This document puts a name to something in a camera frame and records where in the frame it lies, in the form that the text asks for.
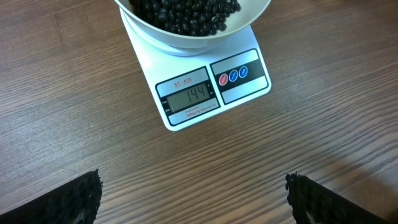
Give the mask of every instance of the digital kitchen scale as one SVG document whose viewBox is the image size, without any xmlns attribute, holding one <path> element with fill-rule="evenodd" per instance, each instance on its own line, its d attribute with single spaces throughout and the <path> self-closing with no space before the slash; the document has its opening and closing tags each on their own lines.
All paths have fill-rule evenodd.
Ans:
<svg viewBox="0 0 398 224">
<path fill-rule="evenodd" d="M 250 26 L 210 50 L 178 49 L 145 35 L 123 10 L 121 17 L 163 122 L 171 131 L 234 108 L 271 89 L 266 64 Z"/>
</svg>

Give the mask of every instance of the red button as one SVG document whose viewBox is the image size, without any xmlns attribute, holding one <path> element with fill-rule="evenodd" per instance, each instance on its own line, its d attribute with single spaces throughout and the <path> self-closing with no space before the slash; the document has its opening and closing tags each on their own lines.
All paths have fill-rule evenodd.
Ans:
<svg viewBox="0 0 398 224">
<path fill-rule="evenodd" d="M 220 79 L 218 80 L 218 83 L 220 85 L 225 85 L 228 82 L 228 75 L 227 74 L 222 74 L 220 76 Z"/>
</svg>

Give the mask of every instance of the white bowl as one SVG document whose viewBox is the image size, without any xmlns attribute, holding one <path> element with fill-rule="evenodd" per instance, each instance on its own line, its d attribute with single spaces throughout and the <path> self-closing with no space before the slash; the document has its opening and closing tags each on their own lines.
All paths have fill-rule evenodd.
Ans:
<svg viewBox="0 0 398 224">
<path fill-rule="evenodd" d="M 207 37 L 190 37 L 186 35 L 173 34 L 156 28 L 132 13 L 129 0 L 115 0 L 120 8 L 137 25 L 140 30 L 151 37 L 173 47 L 186 49 L 204 48 L 209 45 L 215 45 L 235 32 L 245 28 L 254 22 L 263 12 L 271 0 L 238 0 L 242 9 L 239 12 L 231 14 L 226 20 L 227 28 L 225 31 L 218 31 L 216 35 Z"/>
</svg>

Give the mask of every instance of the display panel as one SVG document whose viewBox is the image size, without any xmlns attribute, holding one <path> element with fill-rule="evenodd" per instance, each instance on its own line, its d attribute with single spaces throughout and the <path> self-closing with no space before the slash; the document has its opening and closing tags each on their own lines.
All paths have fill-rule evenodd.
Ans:
<svg viewBox="0 0 398 224">
<path fill-rule="evenodd" d="M 170 109 L 175 113 L 180 109 L 195 105 L 209 97 L 206 83 L 202 83 L 168 96 L 166 100 L 169 103 Z"/>
</svg>

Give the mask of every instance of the wooden table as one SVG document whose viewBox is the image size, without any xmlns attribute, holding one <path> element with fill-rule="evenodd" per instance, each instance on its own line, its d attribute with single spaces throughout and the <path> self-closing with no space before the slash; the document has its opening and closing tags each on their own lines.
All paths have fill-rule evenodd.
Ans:
<svg viewBox="0 0 398 224">
<path fill-rule="evenodd" d="M 1 1 L 0 213 L 98 168 L 97 223 L 294 223 L 295 171 L 391 218 L 397 11 L 395 0 L 272 1 L 252 25 L 271 92 L 173 133 L 116 3 Z"/>
</svg>

